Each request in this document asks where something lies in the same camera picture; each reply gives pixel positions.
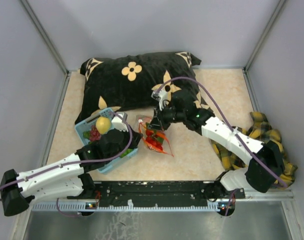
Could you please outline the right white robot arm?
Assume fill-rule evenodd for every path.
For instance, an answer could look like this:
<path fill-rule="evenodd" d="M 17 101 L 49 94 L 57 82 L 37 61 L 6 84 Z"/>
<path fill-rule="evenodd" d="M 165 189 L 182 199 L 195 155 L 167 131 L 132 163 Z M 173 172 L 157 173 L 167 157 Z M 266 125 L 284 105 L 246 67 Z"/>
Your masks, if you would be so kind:
<path fill-rule="evenodd" d="M 152 98 L 158 101 L 149 128 L 167 130 L 173 123 L 183 123 L 189 130 L 213 140 L 239 157 L 244 168 L 228 170 L 215 185 L 221 198 L 228 197 L 235 189 L 253 189 L 267 192 L 284 171 L 279 146 L 272 140 L 264 143 L 252 139 L 236 128 L 229 128 L 205 107 L 201 107 L 187 90 L 176 91 L 172 97 L 165 90 L 154 91 Z"/>

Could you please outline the black flower pattern pillow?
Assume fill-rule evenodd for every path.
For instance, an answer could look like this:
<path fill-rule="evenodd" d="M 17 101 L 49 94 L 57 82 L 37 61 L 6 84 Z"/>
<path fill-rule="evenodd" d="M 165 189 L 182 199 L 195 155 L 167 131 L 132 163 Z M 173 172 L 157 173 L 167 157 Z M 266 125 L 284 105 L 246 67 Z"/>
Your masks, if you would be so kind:
<path fill-rule="evenodd" d="M 80 74 L 85 76 L 84 97 L 75 123 L 85 120 L 105 108 L 129 111 L 153 107 L 151 97 L 161 85 L 170 88 L 169 96 L 187 89 L 193 94 L 198 108 L 208 108 L 198 84 L 183 80 L 196 78 L 193 66 L 201 60 L 188 51 L 154 52 L 120 58 L 93 57 L 82 63 Z"/>

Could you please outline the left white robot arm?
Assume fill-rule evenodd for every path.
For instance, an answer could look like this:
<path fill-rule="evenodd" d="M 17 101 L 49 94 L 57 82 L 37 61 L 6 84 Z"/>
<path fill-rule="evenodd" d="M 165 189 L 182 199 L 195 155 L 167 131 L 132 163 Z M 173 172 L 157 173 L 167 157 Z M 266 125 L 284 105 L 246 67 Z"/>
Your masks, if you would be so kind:
<path fill-rule="evenodd" d="M 55 163 L 25 172 L 6 171 L 0 185 L 4 216 L 21 214 L 45 198 L 92 197 L 96 187 L 89 173 L 124 160 L 138 148 L 141 138 L 142 134 L 132 129 L 113 129 Z"/>

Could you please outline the clear zip top bag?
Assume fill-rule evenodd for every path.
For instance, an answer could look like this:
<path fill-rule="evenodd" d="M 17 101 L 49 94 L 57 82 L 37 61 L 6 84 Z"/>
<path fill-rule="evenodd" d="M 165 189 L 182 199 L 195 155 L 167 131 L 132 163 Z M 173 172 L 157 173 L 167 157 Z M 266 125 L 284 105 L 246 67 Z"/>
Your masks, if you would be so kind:
<path fill-rule="evenodd" d="M 152 120 L 148 115 L 136 115 L 135 129 L 142 134 L 144 146 L 155 153 L 174 157 L 170 141 L 164 131 L 149 129 Z"/>

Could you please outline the green grape bunch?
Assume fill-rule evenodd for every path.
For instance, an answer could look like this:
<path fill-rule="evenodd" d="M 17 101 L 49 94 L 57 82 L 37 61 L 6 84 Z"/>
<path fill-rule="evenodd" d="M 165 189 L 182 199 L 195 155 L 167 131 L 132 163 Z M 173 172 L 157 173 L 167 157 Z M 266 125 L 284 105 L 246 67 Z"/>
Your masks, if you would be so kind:
<path fill-rule="evenodd" d="M 133 149 L 128 148 L 128 149 L 126 149 L 125 152 L 123 152 L 123 153 L 120 155 L 120 157 L 123 158 L 123 157 L 127 156 L 129 153 L 131 153 L 132 151 L 133 151 Z"/>

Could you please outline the red strawberry bunch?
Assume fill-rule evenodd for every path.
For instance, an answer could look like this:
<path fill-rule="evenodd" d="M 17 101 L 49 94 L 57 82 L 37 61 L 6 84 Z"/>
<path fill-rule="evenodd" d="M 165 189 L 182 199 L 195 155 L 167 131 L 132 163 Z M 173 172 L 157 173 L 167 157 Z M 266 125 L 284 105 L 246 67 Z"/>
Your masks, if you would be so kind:
<path fill-rule="evenodd" d="M 165 134 L 159 130 L 148 129 L 148 124 L 146 122 L 142 125 L 145 132 L 144 144 L 149 150 L 164 154 L 163 143 L 165 141 Z"/>

